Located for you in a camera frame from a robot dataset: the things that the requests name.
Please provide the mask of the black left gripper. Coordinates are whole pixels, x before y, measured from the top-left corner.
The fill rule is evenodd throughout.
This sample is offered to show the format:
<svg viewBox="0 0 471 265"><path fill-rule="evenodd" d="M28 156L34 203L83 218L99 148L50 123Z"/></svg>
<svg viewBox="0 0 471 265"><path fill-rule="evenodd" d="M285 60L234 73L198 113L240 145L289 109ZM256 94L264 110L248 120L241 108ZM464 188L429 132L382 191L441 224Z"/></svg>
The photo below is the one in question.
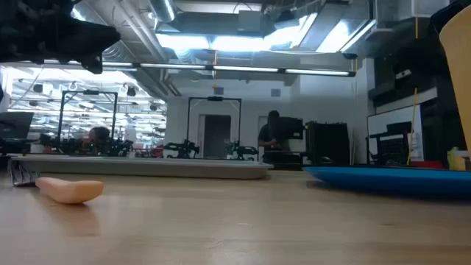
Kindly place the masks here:
<svg viewBox="0 0 471 265"><path fill-rule="evenodd" d="M77 61L102 73L102 53L121 40L115 27L73 18L82 0L0 0L0 63ZM75 51L67 42L75 43Z"/></svg>

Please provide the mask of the yellow plastic cup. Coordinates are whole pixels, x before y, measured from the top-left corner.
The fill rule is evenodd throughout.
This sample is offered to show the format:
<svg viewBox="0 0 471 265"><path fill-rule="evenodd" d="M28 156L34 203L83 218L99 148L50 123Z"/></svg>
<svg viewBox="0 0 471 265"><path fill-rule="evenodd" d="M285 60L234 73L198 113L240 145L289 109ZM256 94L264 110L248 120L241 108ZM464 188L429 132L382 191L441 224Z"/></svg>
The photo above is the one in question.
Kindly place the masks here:
<svg viewBox="0 0 471 265"><path fill-rule="evenodd" d="M467 151L471 152L471 7L451 18L439 39L447 58Z"/></svg>

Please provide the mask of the fork with peach handle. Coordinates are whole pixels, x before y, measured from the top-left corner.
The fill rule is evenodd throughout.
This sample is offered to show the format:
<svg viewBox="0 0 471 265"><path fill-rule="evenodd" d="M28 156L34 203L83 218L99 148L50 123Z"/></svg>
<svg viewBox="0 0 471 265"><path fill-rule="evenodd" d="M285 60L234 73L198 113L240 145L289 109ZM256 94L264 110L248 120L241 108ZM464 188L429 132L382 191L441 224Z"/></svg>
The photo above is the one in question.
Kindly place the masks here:
<svg viewBox="0 0 471 265"><path fill-rule="evenodd" d="M16 188L38 188L40 193L60 204L82 204L102 195L105 185L97 180L68 181L56 177L41 177L38 170L29 169L19 160L7 166L12 185Z"/></svg>

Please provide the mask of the blue round plate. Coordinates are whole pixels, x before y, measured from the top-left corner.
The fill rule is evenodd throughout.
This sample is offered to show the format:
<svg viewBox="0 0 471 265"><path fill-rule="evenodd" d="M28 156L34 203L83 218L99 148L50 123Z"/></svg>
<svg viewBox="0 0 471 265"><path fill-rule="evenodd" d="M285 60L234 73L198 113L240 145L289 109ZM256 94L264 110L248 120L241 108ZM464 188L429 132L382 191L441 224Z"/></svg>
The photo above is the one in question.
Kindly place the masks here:
<svg viewBox="0 0 471 265"><path fill-rule="evenodd" d="M377 166L306 166L303 170L336 188L408 197L471 199L471 172Z"/></svg>

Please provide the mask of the grey plastic tray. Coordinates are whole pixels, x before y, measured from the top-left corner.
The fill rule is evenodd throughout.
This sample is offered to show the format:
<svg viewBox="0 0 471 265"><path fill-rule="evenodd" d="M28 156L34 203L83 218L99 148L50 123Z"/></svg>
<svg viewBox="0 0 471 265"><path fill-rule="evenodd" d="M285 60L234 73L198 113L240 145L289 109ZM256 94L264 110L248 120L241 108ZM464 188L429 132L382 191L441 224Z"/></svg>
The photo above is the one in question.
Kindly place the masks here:
<svg viewBox="0 0 471 265"><path fill-rule="evenodd" d="M57 174L108 174L147 177L192 177L257 180L272 165L250 160L80 157L28 155L11 158L31 171Z"/></svg>

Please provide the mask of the person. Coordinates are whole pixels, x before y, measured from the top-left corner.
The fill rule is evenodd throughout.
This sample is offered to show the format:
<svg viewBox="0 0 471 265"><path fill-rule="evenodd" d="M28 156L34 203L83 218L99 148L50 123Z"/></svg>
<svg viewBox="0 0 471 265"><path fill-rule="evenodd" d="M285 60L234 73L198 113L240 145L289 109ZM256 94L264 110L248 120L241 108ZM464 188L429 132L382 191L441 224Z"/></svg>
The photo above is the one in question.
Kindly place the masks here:
<svg viewBox="0 0 471 265"><path fill-rule="evenodd" d="M282 154L280 151L289 151L287 140L275 138L275 122L280 118L277 110L271 110L268 114L267 123L262 126L258 134L258 146L263 148L263 162L276 163Z"/></svg>
<svg viewBox="0 0 471 265"><path fill-rule="evenodd" d="M94 155L106 155L110 150L110 130L106 127L93 127L88 133L90 151Z"/></svg>

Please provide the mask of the white whiteboard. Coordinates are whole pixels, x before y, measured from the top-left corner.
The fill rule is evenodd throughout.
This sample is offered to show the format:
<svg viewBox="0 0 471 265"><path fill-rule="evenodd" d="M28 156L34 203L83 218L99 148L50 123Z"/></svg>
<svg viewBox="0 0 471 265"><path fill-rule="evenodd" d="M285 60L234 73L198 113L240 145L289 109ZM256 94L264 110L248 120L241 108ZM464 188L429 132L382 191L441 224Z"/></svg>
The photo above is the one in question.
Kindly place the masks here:
<svg viewBox="0 0 471 265"><path fill-rule="evenodd" d="M412 141L411 159L413 161L424 161L424 150L422 144L422 120L420 113L420 106L402 107L396 110L379 113L367 118L368 134L369 134L369 151L376 155L377 141L373 139L373 135L379 133L386 133L390 124L412 122L413 112L416 110L414 121L414 135L408 134L408 140Z"/></svg>

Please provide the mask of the black computer monitor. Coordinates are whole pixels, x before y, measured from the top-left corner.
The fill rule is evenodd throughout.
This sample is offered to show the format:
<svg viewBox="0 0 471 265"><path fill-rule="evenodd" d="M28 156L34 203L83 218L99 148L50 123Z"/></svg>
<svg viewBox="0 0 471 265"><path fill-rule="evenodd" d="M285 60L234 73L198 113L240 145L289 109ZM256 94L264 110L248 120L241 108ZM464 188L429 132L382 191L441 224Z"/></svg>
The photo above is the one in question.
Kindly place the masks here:
<svg viewBox="0 0 471 265"><path fill-rule="evenodd" d="M33 116L28 112L0 113L0 138L26 139Z"/></svg>
<svg viewBox="0 0 471 265"><path fill-rule="evenodd" d="M294 117L280 117L273 127L274 138L278 141L302 140L304 124L302 119Z"/></svg>

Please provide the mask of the yellow bottle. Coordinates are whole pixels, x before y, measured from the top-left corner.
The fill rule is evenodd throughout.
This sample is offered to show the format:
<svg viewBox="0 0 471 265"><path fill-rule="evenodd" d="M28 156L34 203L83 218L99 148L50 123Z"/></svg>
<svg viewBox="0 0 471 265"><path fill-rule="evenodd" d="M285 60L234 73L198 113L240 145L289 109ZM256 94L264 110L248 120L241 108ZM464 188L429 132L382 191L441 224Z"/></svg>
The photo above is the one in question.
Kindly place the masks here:
<svg viewBox="0 0 471 265"><path fill-rule="evenodd" d="M447 152L447 162L449 170L466 171L467 157L467 151L459 150L457 147L453 147L450 151Z"/></svg>

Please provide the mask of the long LED light bar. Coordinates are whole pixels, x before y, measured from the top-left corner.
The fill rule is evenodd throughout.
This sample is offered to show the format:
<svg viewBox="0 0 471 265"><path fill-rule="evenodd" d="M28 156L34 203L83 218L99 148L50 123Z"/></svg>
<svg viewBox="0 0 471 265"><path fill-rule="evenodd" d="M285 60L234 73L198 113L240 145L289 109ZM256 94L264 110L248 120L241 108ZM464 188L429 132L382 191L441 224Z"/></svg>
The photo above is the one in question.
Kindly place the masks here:
<svg viewBox="0 0 471 265"><path fill-rule="evenodd" d="M294 74L331 77L354 77L355 71L337 71L324 69L304 68L272 68L254 66L221 66L221 65L197 65L197 64L171 64L171 63L125 63L104 62L103 68L152 68L152 69L174 69L174 70L197 70L197 71L237 71L267 74Z"/></svg>

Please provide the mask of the pink rectangular pad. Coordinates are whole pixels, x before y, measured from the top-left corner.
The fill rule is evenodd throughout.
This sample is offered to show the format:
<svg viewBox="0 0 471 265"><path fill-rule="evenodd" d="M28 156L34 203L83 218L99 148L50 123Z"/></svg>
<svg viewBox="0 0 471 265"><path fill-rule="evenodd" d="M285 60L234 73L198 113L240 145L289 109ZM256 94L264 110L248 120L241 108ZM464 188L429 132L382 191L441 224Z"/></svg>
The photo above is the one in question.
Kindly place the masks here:
<svg viewBox="0 0 471 265"><path fill-rule="evenodd" d="M443 169L442 163L434 160L411 161L410 165L421 169Z"/></svg>

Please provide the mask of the black cabinet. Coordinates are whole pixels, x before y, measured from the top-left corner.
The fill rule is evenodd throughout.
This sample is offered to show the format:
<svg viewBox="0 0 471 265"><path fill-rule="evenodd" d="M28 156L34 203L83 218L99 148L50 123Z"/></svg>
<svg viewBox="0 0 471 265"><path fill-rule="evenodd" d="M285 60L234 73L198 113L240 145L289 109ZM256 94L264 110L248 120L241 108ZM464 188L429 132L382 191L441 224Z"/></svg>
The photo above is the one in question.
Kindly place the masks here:
<svg viewBox="0 0 471 265"><path fill-rule="evenodd" d="M313 165L350 165L350 140L346 123L310 121L305 131L306 152Z"/></svg>

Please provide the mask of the black robot station frame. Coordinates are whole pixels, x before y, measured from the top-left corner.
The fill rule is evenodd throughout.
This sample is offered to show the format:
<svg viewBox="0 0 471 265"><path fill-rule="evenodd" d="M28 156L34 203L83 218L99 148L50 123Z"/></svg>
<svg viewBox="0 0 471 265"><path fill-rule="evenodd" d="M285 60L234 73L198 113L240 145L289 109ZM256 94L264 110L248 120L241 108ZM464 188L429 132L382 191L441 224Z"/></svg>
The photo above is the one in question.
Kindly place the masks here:
<svg viewBox="0 0 471 265"><path fill-rule="evenodd" d="M69 103L79 93L84 94L84 95L89 95L89 96L96 96L99 94L114 96L114 100L111 101L113 103L113 116L112 116L112 127L111 127L111 132L110 132L111 139L114 139L115 127L116 127L116 114L117 114L117 109L118 109L118 93L107 92L107 91L94 91L94 90L83 90L83 91L65 90L65 91L62 91L62 97L60 101L60 114L59 114L59 121L58 121L58 128L57 128L57 140L55 142L55 147L57 149L60 148L60 144L62 140L63 115L64 115L65 104Z"/></svg>
<svg viewBox="0 0 471 265"><path fill-rule="evenodd" d="M186 140L200 151L198 158L227 159L231 143L241 139L242 99L223 96L190 97Z"/></svg>

